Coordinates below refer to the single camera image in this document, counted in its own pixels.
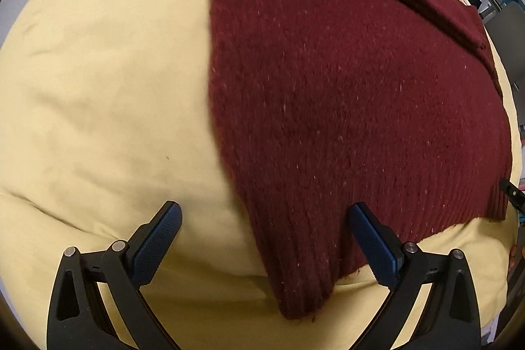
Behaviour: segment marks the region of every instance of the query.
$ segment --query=metal pin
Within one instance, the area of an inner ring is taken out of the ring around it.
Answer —
[[[414,242],[407,242],[405,244],[405,250],[406,252],[409,252],[410,254],[417,252],[417,245]]]
[[[111,249],[115,252],[120,252],[126,247],[126,242],[123,240],[117,240],[114,244],[111,245]]]
[[[64,251],[64,255],[66,257],[70,257],[70,256],[72,256],[74,254],[75,251],[76,251],[75,247],[66,248],[66,250]]]
[[[452,251],[452,255],[455,256],[458,260],[462,260],[465,257],[463,251],[455,249]]]

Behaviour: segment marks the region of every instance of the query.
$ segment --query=maroon knitted sweater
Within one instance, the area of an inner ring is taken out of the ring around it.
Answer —
[[[401,240],[501,220],[510,128],[484,28],[458,0],[211,0],[209,102],[282,314],[366,260],[366,202]]]

